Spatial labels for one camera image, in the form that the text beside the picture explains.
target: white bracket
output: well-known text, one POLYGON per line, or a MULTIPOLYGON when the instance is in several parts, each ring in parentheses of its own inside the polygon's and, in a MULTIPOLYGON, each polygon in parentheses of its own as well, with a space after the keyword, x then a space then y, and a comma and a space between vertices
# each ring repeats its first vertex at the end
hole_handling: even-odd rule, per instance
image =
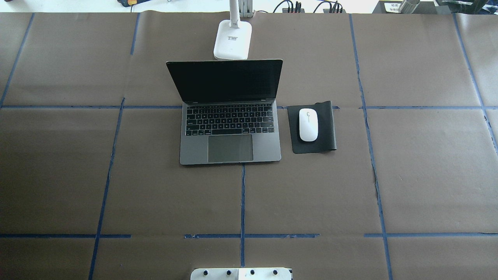
POLYGON ((190 280, 292 280, 286 268, 195 269, 190 280))
POLYGON ((239 13, 241 17, 252 17, 254 15, 252 0, 239 0, 239 13))

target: laptop keyboard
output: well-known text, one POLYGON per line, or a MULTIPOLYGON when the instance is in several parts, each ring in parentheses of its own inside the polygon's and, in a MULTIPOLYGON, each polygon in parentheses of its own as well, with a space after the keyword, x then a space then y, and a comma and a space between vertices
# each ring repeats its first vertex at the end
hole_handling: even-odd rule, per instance
POLYGON ((187 107, 187 136, 272 133, 271 104, 187 107))

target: black mouse pad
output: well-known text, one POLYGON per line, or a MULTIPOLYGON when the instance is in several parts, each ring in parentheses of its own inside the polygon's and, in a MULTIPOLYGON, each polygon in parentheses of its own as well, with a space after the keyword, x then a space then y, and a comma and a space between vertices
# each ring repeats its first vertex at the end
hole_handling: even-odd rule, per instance
POLYGON ((292 140, 292 151, 294 153, 337 150, 331 101, 315 103, 314 105, 289 106, 287 107, 287 113, 289 115, 290 139, 292 140), (303 141, 299 136, 299 110, 303 108, 314 109, 318 115, 318 137, 313 142, 303 141))

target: gray laptop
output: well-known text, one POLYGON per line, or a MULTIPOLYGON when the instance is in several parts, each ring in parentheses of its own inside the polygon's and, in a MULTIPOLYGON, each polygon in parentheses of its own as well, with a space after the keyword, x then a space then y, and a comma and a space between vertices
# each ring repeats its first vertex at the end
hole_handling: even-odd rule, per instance
POLYGON ((282 60, 167 62, 183 100, 181 164, 278 161, 282 60))

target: trackpad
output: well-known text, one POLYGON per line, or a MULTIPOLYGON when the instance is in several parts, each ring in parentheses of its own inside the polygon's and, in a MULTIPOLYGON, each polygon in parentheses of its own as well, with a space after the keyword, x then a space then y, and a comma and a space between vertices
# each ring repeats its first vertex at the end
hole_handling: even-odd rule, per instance
POLYGON ((208 143, 209 162, 252 160, 251 135, 210 136, 208 143))

